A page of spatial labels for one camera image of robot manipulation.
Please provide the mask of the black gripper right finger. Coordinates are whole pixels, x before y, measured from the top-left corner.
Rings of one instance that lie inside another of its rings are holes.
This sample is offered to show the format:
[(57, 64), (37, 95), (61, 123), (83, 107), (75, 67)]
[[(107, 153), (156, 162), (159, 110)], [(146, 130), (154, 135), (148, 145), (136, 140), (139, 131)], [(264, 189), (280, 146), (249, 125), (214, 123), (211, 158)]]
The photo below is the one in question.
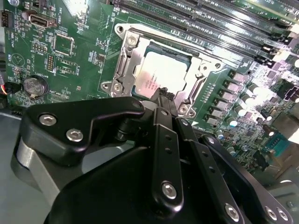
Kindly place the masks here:
[(209, 224), (292, 224), (290, 213), (211, 135), (197, 138), (190, 123), (178, 117), (174, 94), (166, 93), (179, 137), (194, 174), (207, 191), (203, 206)]

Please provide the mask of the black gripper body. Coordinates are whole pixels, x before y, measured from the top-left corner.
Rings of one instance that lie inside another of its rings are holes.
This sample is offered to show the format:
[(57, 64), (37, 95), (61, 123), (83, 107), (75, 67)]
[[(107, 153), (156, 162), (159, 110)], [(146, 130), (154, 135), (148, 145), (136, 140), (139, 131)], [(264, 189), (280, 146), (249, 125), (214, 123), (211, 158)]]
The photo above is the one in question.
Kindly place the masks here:
[(148, 149), (122, 153), (67, 184), (56, 197), (47, 224), (219, 224), (204, 180), (181, 163), (184, 206), (173, 217), (154, 210)]

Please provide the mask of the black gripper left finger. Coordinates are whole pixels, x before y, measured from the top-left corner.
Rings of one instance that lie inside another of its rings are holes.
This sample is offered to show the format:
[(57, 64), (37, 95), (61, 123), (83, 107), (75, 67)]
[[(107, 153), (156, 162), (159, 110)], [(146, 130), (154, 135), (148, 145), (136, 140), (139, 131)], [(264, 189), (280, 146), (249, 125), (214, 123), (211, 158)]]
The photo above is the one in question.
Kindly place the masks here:
[(83, 158), (131, 140), (133, 151), (150, 152), (146, 188), (155, 208), (175, 214), (184, 203), (177, 117), (173, 95), (158, 89), (149, 101), (102, 98), (33, 105), (22, 116), (11, 168), (23, 182), (54, 202), (62, 188), (82, 174)]

